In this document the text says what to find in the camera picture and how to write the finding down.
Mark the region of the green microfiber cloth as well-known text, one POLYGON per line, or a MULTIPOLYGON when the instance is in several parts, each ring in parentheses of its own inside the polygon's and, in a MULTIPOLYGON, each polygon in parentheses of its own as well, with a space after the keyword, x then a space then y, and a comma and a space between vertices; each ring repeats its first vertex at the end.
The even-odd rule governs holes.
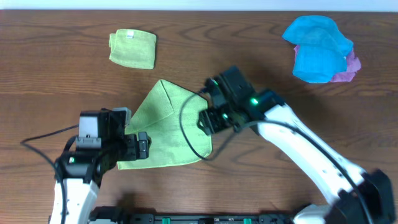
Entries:
POLYGON ((147 94, 125 128, 126 134, 146 132, 152 139, 147 159, 118 162, 118 169, 148 169, 182 166, 212 153, 211 136, 197 127, 199 112, 208 102, 193 92, 167 80, 159 80, 147 94))

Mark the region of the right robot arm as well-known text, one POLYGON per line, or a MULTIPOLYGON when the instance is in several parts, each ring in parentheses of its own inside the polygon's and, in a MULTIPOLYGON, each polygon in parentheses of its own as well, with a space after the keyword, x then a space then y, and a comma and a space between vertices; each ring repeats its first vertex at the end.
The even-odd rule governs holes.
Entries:
POLYGON ((197 125, 207 135, 251 128, 283 151, 313 181, 327 204, 308 205, 291 223, 394 223, 392 184, 381 170, 366 172, 299 120, 274 91, 257 92, 237 67, 205 81, 211 106, 197 125))

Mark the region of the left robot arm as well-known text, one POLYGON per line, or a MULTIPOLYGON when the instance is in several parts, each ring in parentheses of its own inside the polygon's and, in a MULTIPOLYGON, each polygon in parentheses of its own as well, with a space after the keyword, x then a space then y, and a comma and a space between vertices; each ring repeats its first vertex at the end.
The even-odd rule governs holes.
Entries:
POLYGON ((57 180, 50 223, 89 223, 104 174, 118 162, 149 157, 150 137, 127 134, 128 108, 80 113, 78 135, 55 161, 57 180))

